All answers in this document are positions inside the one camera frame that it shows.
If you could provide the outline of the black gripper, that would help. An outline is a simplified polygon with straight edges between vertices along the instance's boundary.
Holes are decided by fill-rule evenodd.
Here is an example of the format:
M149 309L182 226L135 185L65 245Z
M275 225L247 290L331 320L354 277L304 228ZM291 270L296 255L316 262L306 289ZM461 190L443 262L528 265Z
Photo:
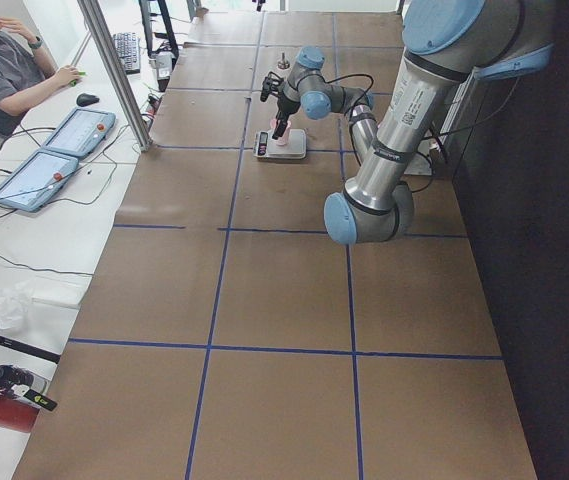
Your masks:
M283 113L294 112L294 102L289 99L283 91L285 79L277 73L270 71L263 79L260 101L266 103L270 97L277 99L277 108ZM284 136L286 131L286 120L278 117L272 119L272 138L279 140Z

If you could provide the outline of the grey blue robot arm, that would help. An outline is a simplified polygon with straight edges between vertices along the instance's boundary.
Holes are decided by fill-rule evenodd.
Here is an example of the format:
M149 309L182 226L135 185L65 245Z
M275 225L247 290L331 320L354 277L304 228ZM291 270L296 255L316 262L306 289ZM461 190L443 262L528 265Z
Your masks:
M331 239L352 245L404 234L414 215L402 176L448 92L469 76L495 80L543 69L553 46L553 1L413 1L403 19L403 56L387 112L377 121L362 89L337 86L321 73L324 55L302 48L286 77L269 73L261 98L274 96L273 138L289 117L344 115L361 161L342 191L329 195L324 223Z

